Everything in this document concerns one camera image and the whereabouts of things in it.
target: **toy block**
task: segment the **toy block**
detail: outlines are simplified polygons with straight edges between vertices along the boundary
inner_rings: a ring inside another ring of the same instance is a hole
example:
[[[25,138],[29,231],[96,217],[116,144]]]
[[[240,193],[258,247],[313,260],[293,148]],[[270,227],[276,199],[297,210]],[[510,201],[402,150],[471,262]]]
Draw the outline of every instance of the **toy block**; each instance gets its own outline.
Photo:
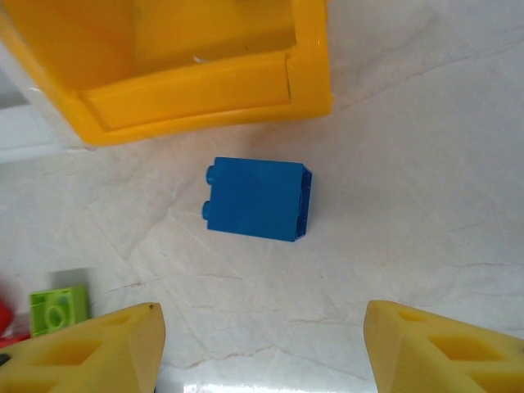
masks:
[[[364,339],[380,393],[524,392],[524,340],[371,301]]]
[[[33,292],[29,304],[32,337],[89,319],[88,294],[84,286]]]
[[[217,157],[206,175],[207,228],[294,242],[306,233],[312,178],[294,162]]]
[[[9,325],[11,325],[12,320],[12,311],[0,300],[0,336],[6,331]]]
[[[0,393],[151,393],[164,342],[156,303],[89,319],[2,350]]]

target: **blue plastic block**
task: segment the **blue plastic block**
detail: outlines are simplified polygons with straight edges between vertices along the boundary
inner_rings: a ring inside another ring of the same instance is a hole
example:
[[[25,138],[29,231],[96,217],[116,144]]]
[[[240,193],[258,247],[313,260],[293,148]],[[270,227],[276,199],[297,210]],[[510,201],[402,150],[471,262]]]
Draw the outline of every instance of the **blue plastic block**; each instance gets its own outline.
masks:
[[[217,157],[206,175],[207,228],[294,242],[307,228],[312,178],[294,162]]]

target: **green toy block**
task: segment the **green toy block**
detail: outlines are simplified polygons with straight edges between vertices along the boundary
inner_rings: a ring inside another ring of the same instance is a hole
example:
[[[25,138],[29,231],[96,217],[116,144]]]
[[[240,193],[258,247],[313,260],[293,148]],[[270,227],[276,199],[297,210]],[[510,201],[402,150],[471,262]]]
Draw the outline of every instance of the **green toy block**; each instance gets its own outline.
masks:
[[[84,286],[33,292],[31,305],[31,336],[56,332],[90,318],[88,293]]]

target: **table surface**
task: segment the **table surface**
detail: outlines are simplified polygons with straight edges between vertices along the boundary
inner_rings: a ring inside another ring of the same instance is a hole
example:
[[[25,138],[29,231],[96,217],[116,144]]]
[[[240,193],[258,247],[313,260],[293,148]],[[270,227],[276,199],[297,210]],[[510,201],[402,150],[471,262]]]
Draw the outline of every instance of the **table surface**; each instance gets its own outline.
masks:
[[[371,299],[524,337],[524,2],[329,11],[328,117],[1,165],[2,296],[23,314],[87,279],[95,315],[160,302],[171,391],[375,391]],[[216,156],[305,163],[307,236],[208,231]]]

